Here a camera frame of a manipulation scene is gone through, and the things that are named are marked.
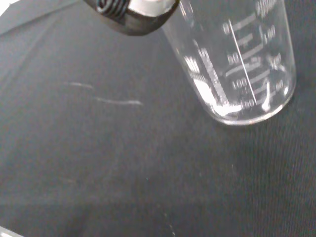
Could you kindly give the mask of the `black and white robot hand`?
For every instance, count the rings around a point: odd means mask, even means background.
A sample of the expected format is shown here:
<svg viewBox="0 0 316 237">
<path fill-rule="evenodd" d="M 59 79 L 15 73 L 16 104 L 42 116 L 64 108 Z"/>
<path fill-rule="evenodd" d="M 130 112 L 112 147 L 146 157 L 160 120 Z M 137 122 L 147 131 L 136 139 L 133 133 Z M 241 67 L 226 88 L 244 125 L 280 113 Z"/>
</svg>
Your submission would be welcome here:
<svg viewBox="0 0 316 237">
<path fill-rule="evenodd" d="M 161 28 L 178 0 L 86 0 L 111 29 L 127 36 L 145 36 Z"/>
</svg>

